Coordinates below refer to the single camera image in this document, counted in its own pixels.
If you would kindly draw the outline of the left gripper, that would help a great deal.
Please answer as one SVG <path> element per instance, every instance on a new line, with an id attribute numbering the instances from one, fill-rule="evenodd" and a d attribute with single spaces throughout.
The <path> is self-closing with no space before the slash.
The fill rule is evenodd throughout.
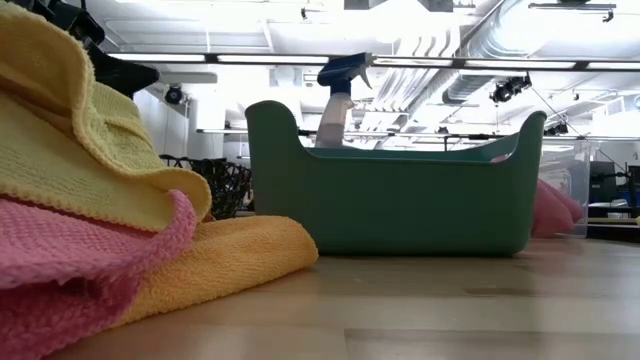
<path id="1" fill-rule="evenodd" d="M 62 0 L 9 0 L 10 3 L 44 17 L 82 42 L 94 68 L 95 79 L 132 99 L 134 94 L 159 80 L 151 67 L 112 57 L 99 48 L 105 32 L 86 9 L 86 2 L 74 6 Z"/>

